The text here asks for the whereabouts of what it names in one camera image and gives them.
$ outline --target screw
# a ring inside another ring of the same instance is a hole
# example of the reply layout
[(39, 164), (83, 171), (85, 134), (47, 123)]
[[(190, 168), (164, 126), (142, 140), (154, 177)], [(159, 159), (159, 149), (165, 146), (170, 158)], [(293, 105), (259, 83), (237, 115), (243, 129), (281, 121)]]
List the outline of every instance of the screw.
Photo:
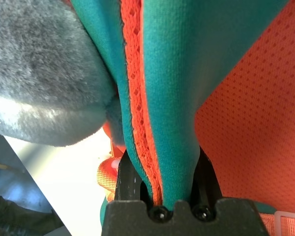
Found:
[(148, 213), (150, 219), (156, 223), (165, 223), (172, 217), (172, 213), (164, 206), (155, 206)]
[(207, 206), (196, 205), (192, 209), (193, 215), (200, 221), (211, 221), (213, 220), (212, 211)]

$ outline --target perforated mesh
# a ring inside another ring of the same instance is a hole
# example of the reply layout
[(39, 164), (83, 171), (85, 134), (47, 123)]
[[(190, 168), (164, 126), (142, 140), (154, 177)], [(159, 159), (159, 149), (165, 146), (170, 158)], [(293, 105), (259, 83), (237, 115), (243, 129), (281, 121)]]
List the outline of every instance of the perforated mesh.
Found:
[(198, 110), (225, 196), (295, 212), (295, 0)]

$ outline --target white plastic buckle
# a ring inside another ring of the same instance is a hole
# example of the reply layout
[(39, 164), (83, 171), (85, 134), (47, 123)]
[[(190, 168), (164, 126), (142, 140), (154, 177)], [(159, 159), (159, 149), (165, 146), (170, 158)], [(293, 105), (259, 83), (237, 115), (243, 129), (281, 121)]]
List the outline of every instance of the white plastic buckle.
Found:
[(290, 213), (290, 212), (285, 212), (285, 211), (276, 211), (274, 213), (275, 236), (282, 236), (281, 217), (295, 219), (295, 213)]

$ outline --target teal fabric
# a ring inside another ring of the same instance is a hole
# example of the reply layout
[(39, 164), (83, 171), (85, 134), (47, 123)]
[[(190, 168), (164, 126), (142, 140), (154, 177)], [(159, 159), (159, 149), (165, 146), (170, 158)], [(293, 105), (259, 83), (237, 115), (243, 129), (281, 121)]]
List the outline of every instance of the teal fabric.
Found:
[(104, 218), (105, 218), (105, 212), (106, 212), (106, 206), (107, 206), (107, 204), (108, 204), (108, 201), (107, 201), (107, 199), (105, 197), (105, 199), (104, 199), (104, 201), (102, 203), (102, 206), (100, 208), (100, 215), (99, 215), (99, 217), (100, 217), (100, 224), (102, 226), (104, 225)]
[(258, 212), (263, 213), (263, 214), (274, 214), (277, 209), (275, 209), (274, 207), (268, 205), (268, 204), (264, 204), (264, 203), (259, 203), (259, 202), (254, 202), (255, 206), (258, 210)]
[(287, 0), (146, 0), (147, 104), (163, 205), (188, 200), (199, 158), (194, 115)]
[(71, 0), (71, 2), (118, 85), (124, 142), (133, 166), (146, 183), (151, 195), (152, 187), (139, 161), (133, 138), (120, 1)]

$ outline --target orange fabric trim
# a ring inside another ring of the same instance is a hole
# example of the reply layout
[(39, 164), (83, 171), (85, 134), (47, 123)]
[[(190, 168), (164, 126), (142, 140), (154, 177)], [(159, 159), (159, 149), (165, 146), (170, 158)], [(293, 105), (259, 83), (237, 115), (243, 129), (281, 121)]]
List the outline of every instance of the orange fabric trim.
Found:
[(146, 99), (143, 102), (145, 88), (140, 79), (143, 76), (143, 73), (140, 73), (140, 59), (143, 58), (142, 40), (140, 40), (142, 34), (140, 33), (141, 4), (141, 0), (122, 0), (121, 17), (124, 22), (123, 35), (126, 42), (125, 54), (134, 142), (139, 160), (152, 185), (153, 202), (160, 205), (162, 204), (161, 175), (146, 110)]

